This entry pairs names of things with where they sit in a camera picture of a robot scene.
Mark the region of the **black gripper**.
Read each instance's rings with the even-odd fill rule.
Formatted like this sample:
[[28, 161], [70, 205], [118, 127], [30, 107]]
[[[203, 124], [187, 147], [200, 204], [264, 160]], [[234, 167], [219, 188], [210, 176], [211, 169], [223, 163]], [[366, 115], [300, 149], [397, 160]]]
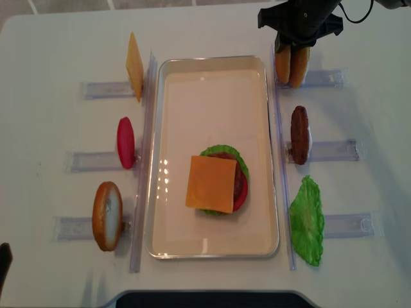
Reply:
[[275, 53], [292, 46], [292, 50], [313, 47], [317, 39], [339, 35], [343, 19], [333, 15], [338, 0], [294, 0], [263, 8], [258, 13], [258, 27], [277, 31]]

